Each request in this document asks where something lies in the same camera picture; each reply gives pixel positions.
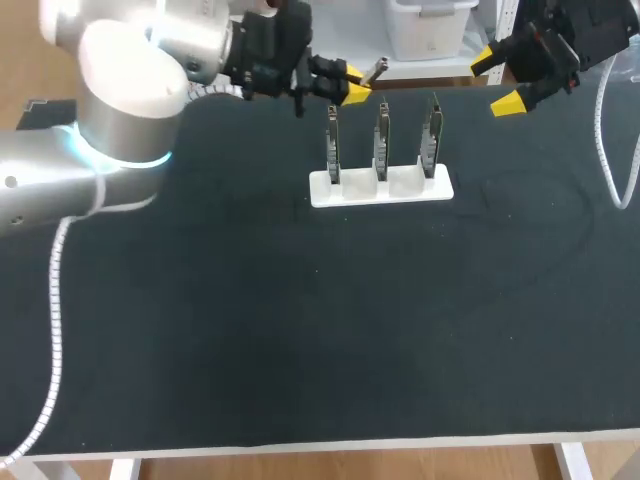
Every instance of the table surface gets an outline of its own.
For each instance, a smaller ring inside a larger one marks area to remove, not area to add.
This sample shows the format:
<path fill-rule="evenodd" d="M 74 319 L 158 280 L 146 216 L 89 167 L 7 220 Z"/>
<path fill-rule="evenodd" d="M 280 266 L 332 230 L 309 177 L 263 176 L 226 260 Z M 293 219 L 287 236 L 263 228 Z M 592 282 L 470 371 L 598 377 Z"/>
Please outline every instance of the table surface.
<path fill-rule="evenodd" d="M 620 182 L 635 88 L 605 105 Z M 288 101 L 191 105 L 156 202 L 72 227 L 62 388 L 34 453 L 640 427 L 639 207 L 608 198 L 595 92 L 493 119 L 505 92 L 438 91 L 453 201 L 326 210 L 307 183 L 326 104 L 304 121 Z M 386 93 L 392 164 L 414 161 L 429 94 Z M 369 164 L 378 103 L 340 112 L 343 167 Z M 72 119 L 50 103 L 21 127 Z M 47 389 L 54 228 L 0 239 L 0 452 Z"/>

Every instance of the white cable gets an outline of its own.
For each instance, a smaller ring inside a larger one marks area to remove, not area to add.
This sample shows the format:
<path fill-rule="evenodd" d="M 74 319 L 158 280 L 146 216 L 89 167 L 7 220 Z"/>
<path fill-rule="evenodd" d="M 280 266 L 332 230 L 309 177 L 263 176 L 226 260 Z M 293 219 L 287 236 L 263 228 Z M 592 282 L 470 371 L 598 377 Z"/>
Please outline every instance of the white cable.
<path fill-rule="evenodd" d="M 611 199 L 613 200 L 613 204 L 617 208 L 619 208 L 620 210 L 624 210 L 629 206 L 629 202 L 631 202 L 631 197 L 633 197 L 633 192 L 636 188 L 636 182 L 638 180 L 638 171 L 640 170 L 640 137 L 638 137 L 638 143 L 636 144 L 636 149 L 633 153 L 633 162 L 631 163 L 631 172 L 629 173 L 627 189 L 624 192 L 624 197 L 622 198 L 622 200 L 620 200 L 618 190 L 616 189 L 616 184 L 614 183 L 613 176 L 611 175 L 611 168 L 609 167 L 607 154 L 604 150 L 604 143 L 602 141 L 602 105 L 604 103 L 604 93 L 609 81 L 609 75 L 611 75 L 611 70 L 615 61 L 616 55 L 607 60 L 604 66 L 604 72 L 602 72 L 600 86 L 598 87 L 598 95 L 596 96 L 594 131 L 596 135 L 596 149 L 598 150 L 600 165 L 602 166 L 602 172 L 604 173 L 604 178 L 607 182 L 607 187 L 609 188 Z"/>
<path fill-rule="evenodd" d="M 60 271 L 62 267 L 62 250 L 64 242 L 69 232 L 71 224 L 75 220 L 82 220 L 90 217 L 98 212 L 125 212 L 137 210 L 149 205 L 155 195 L 142 202 L 119 205 L 112 207 L 104 207 L 106 198 L 106 182 L 104 177 L 97 170 L 95 171 L 96 193 L 91 209 L 84 217 L 66 217 L 60 221 L 58 230 L 53 239 L 51 247 L 51 256 L 49 258 L 49 318 L 51 321 L 51 380 L 49 382 L 49 391 L 44 406 L 40 411 L 36 424 L 27 435 L 27 438 L 20 444 L 18 448 L 9 454 L 2 462 L 0 462 L 0 470 L 3 470 L 14 464 L 18 459 L 22 458 L 33 447 L 40 435 L 46 428 L 51 414 L 58 400 L 58 392 L 60 391 L 60 381 L 62 378 L 62 307 L 60 302 Z"/>
<path fill-rule="evenodd" d="M 36 424 L 27 435 L 27 438 L 20 444 L 16 450 L 9 454 L 0 463 L 0 470 L 12 465 L 19 458 L 23 457 L 40 438 L 45 427 L 49 423 L 53 409 L 58 400 L 58 392 L 60 391 L 60 379 L 62 377 L 62 316 L 60 308 L 60 261 L 62 259 L 62 249 L 64 241 L 69 231 L 69 227 L 75 218 L 63 218 L 58 225 L 53 247 L 51 248 L 51 257 L 49 259 L 49 312 L 51 319 L 51 380 L 49 382 L 49 392 L 44 402 L 42 411 Z"/>
<path fill-rule="evenodd" d="M 199 98 L 208 97 L 209 95 L 230 95 L 232 97 L 244 98 L 242 96 L 242 88 L 237 85 L 199 85 L 187 94 L 185 103 L 191 103 Z"/>

